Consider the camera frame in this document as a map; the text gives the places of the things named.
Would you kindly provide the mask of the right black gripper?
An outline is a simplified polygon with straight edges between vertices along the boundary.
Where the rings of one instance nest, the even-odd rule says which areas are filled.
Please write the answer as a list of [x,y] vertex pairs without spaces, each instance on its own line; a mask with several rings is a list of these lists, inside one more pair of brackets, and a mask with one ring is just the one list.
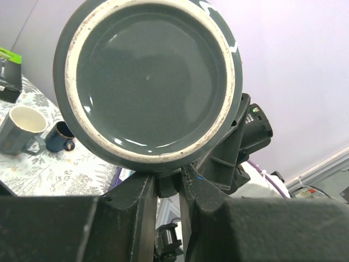
[[237,188],[234,173],[238,166],[249,106],[250,96],[243,93],[237,115],[226,134],[213,149],[194,162],[194,174],[190,178],[192,189],[205,189],[209,184],[222,191]]

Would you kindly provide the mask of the navy blue mug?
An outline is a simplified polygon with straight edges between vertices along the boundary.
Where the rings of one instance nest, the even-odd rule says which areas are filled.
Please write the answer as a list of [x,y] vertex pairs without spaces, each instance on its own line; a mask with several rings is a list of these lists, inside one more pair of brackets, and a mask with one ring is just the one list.
[[45,138],[46,149],[58,153],[75,149],[75,136],[64,121],[57,122]]

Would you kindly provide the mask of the dark grey mug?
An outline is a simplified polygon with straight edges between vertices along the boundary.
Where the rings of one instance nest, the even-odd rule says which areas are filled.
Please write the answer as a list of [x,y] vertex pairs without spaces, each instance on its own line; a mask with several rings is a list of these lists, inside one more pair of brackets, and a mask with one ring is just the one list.
[[99,158],[139,172],[179,169],[224,137],[242,61],[207,1],[85,1],[59,38],[61,114]]

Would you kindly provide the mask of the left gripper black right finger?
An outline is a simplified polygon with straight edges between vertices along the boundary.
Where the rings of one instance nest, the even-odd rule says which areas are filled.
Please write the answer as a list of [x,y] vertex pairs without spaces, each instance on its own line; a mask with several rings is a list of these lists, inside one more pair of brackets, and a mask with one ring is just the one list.
[[232,198],[182,169],[185,261],[348,261],[348,205],[330,199]]

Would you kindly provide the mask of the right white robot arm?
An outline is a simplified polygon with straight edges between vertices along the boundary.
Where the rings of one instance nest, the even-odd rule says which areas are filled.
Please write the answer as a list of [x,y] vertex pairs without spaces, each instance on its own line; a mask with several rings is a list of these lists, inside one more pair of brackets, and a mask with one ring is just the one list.
[[265,112],[244,93],[227,134],[193,166],[232,198],[290,198],[284,178],[262,165],[273,135]]

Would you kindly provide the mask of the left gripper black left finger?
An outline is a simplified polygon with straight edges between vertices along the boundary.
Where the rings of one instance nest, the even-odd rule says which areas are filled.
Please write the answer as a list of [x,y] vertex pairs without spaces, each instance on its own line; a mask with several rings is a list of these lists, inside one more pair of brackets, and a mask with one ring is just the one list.
[[1,261],[152,261],[156,207],[145,174],[102,196],[20,197],[1,185]]

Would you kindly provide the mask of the slate blue mug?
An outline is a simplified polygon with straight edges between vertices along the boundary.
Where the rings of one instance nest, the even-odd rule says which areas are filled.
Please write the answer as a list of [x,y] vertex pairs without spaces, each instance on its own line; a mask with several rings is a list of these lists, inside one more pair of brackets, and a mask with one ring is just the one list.
[[12,156],[41,154],[46,150],[41,135],[47,127],[47,119],[38,110],[27,105],[13,106],[1,124],[1,152]]

